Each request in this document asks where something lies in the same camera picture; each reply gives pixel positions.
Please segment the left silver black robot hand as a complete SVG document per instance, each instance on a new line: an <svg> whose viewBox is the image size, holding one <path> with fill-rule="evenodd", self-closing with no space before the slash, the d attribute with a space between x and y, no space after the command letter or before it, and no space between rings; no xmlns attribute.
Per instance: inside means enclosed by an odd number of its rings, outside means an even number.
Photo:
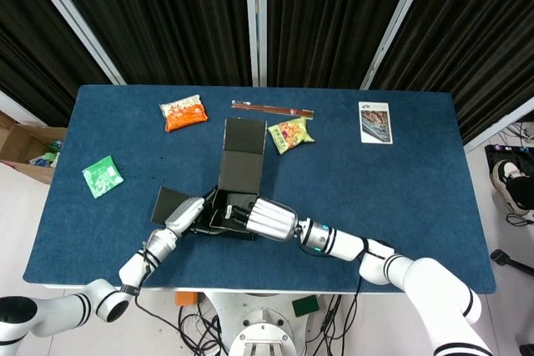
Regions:
<svg viewBox="0 0 534 356"><path fill-rule="evenodd" d="M165 227L177 238L181 238L204 211L204 204L204 198L187 198L166 218Z"/></svg>

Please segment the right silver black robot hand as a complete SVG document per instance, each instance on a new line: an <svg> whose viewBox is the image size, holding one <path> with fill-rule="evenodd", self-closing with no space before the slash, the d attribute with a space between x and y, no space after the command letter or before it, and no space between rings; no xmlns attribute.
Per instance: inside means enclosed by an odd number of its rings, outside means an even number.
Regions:
<svg viewBox="0 0 534 356"><path fill-rule="evenodd" d="M299 222L295 210L266 198L257 198L248 209L229 205L225 217L251 233L278 242L290 241Z"/></svg>

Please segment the black foldable paper box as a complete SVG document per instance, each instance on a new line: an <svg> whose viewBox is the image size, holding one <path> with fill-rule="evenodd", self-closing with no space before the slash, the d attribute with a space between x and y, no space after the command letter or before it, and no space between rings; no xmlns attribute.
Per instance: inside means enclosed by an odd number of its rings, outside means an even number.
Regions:
<svg viewBox="0 0 534 356"><path fill-rule="evenodd" d="M251 241L254 235L244 227L245 214L258 198L264 167L266 122L226 118L221 143L179 146L177 155L164 163L151 223L163 228L171 215L193 198L202 198L198 217L187 233Z"/></svg>

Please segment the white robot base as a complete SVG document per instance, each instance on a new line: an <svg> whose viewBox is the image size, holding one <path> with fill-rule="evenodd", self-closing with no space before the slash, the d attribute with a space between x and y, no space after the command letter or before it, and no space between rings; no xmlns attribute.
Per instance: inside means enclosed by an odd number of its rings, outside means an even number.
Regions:
<svg viewBox="0 0 534 356"><path fill-rule="evenodd" d="M308 320L314 313L296 318L291 302L312 294L207 292L205 295L219 318L228 356L305 356ZM315 295L321 310L325 303L321 296Z"/></svg>

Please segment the brown cardboard box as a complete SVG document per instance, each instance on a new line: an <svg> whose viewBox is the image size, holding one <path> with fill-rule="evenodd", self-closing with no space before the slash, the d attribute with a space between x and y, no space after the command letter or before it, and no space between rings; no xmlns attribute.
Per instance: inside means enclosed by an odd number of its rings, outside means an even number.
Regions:
<svg viewBox="0 0 534 356"><path fill-rule="evenodd" d="M41 183L50 184L55 167L38 166L30 161L45 153L54 153L53 143L64 140L66 134L66 128L16 123L0 111L0 163Z"/></svg>

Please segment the yellow green snack packet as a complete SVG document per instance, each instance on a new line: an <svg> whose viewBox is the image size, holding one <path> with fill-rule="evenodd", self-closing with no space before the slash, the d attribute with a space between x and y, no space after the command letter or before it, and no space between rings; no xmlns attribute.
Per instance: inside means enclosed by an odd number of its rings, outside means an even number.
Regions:
<svg viewBox="0 0 534 356"><path fill-rule="evenodd" d="M301 143L314 143L315 140L307 131L307 119L304 117L291 119L268 127L279 154L283 154Z"/></svg>

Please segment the green sachet packet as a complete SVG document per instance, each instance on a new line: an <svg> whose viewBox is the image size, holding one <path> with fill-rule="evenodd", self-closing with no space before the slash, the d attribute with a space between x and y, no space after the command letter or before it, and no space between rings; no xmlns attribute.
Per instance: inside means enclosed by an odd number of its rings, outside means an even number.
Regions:
<svg viewBox="0 0 534 356"><path fill-rule="evenodd" d="M94 198L100 198L124 182L111 155L86 167L82 174Z"/></svg>

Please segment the green block under table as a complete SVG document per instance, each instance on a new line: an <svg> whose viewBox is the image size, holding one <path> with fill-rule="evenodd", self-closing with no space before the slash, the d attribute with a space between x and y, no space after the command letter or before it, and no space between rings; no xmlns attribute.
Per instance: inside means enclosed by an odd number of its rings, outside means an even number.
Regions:
<svg viewBox="0 0 534 356"><path fill-rule="evenodd" d="M314 294L297 298L291 304L296 318L316 313L320 310L319 300Z"/></svg>

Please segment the orange snack packet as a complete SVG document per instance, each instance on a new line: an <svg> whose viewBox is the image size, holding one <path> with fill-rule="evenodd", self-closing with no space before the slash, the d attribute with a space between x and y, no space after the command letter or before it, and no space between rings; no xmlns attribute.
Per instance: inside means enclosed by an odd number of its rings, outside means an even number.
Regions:
<svg viewBox="0 0 534 356"><path fill-rule="evenodd" d="M209 119L198 94L171 103L160 104L159 108L165 118L167 133L196 123L203 123Z"/></svg>

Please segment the red snack stick packet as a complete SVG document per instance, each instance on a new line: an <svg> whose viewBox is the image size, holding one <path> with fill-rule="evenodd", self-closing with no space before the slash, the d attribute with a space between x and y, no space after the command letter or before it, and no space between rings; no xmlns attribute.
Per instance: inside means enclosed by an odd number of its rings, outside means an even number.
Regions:
<svg viewBox="0 0 534 356"><path fill-rule="evenodd" d="M312 119L315 114L313 110L298 109L298 108L282 108L282 107L275 107L275 106L268 106L268 105L253 104L251 102L240 102L236 100L233 100L231 102L231 108L249 110L249 111L257 111L257 112L262 112L262 113L286 115L286 116L296 116L298 118L302 117L302 118L308 118L308 119Z"/></svg>

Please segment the white picture card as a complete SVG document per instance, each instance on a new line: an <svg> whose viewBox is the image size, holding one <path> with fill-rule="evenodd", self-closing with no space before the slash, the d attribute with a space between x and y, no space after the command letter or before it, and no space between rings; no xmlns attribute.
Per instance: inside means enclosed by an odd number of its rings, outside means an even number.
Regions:
<svg viewBox="0 0 534 356"><path fill-rule="evenodd" d="M358 102L360 140L362 143L392 144L388 103Z"/></svg>

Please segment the black pleated curtain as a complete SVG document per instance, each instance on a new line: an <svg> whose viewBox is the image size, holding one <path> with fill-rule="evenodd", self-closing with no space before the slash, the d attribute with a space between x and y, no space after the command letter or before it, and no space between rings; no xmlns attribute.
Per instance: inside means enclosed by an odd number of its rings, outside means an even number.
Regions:
<svg viewBox="0 0 534 356"><path fill-rule="evenodd" d="M253 82L246 0L71 0L132 84ZM400 0L267 0L271 87L360 88ZM51 0L0 0L0 93L68 124L108 77ZM534 0L414 0L370 83L449 93L464 141L534 98Z"/></svg>

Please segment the black stand leg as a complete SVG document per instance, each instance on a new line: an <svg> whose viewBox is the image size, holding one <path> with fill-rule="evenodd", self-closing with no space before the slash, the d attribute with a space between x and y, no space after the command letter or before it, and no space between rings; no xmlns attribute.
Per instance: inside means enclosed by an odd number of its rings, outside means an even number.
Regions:
<svg viewBox="0 0 534 356"><path fill-rule="evenodd" d="M497 263L499 266L509 266L512 267L526 275L529 275L534 278L534 268L525 265L524 263L518 262L512 259L507 253L501 249L494 250L491 255L491 260Z"/></svg>

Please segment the black white sneaker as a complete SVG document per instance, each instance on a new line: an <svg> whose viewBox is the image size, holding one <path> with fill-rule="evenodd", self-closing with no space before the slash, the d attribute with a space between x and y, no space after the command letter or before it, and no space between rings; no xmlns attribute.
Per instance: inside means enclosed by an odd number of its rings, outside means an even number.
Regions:
<svg viewBox="0 0 534 356"><path fill-rule="evenodd" d="M534 177L522 172L511 160L495 164L491 182L513 213L525 216L534 212Z"/></svg>

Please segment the white frame post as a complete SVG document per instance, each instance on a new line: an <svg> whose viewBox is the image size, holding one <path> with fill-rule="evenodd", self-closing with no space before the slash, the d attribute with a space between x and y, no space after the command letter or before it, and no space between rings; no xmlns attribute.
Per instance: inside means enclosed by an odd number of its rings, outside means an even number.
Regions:
<svg viewBox="0 0 534 356"><path fill-rule="evenodd" d="M126 85L126 80L119 72L111 57L80 13L73 0L49 0L58 10L66 24L97 63L103 74L113 85Z"/></svg>
<svg viewBox="0 0 534 356"><path fill-rule="evenodd" d="M378 72L380 65L382 64L385 56L387 55L391 44L394 42L397 33L401 29L401 25L404 22L407 13L410 11L411 6L415 0L399 0L396 4L395 10L385 28L379 45L375 51L370 65L367 68L365 76L360 84L361 90L368 90L373 83L376 73Z"/></svg>
<svg viewBox="0 0 534 356"><path fill-rule="evenodd" d="M254 87L268 81L268 0L246 0L249 29L249 55Z"/></svg>

